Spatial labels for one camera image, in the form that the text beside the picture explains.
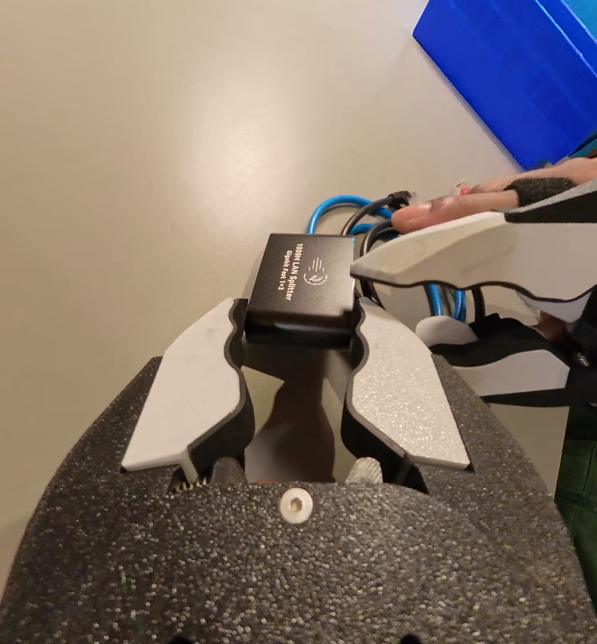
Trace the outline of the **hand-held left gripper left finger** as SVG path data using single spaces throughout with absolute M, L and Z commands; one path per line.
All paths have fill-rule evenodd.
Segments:
M 238 459 L 254 438 L 242 372 L 247 300 L 227 298 L 165 350 L 121 466 L 181 468 L 200 479 L 222 457 Z

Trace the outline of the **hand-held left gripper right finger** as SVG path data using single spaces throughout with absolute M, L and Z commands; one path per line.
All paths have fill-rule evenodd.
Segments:
M 428 347 L 375 302 L 357 301 L 341 436 L 383 473 L 413 465 L 466 470 L 470 458 Z

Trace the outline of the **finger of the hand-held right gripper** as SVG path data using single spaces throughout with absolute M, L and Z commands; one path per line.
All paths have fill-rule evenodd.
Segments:
M 471 324 L 449 316 L 424 318 L 417 337 L 442 356 L 482 398 L 559 391 L 570 366 L 534 327 L 498 314 Z
M 503 286 L 573 323 L 597 286 L 597 216 L 480 213 L 387 242 L 353 262 L 351 275 L 397 288 Z

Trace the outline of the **black network splitter box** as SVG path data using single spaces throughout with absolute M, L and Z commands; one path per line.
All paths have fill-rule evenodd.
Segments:
M 347 350 L 355 280 L 352 236 L 271 234 L 248 300 L 249 344 Z

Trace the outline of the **person's right hand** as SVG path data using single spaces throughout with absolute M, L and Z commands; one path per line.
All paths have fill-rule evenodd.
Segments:
M 519 196 L 508 186 L 521 180 L 559 178 L 581 185 L 597 179 L 597 158 L 575 158 L 560 165 L 487 181 L 472 187 L 464 195 L 443 196 L 409 205 L 395 212 L 392 226 L 401 234 L 454 221 L 474 214 L 514 209 Z

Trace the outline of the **large blue plastic bin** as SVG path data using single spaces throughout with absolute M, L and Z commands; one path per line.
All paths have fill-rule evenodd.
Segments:
M 597 1 L 429 1 L 413 37 L 522 168 L 597 151 Z

